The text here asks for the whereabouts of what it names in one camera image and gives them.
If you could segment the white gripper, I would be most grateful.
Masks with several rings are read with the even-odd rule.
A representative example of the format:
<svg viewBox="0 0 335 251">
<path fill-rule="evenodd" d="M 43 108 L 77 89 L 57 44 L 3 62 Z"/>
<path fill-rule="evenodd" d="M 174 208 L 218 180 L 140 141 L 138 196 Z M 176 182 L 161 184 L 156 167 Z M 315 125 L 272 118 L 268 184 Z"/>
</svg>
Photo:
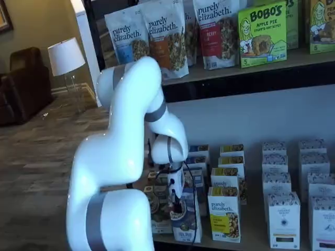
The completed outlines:
<svg viewBox="0 0 335 251">
<path fill-rule="evenodd" d="M 175 204 L 175 212 L 183 212 L 182 199 L 178 197 L 182 196 L 184 188 L 184 173 L 183 169 L 172 170 L 167 175 L 167 181 L 169 186 L 169 194 L 171 195 L 172 203 Z"/>
</svg>

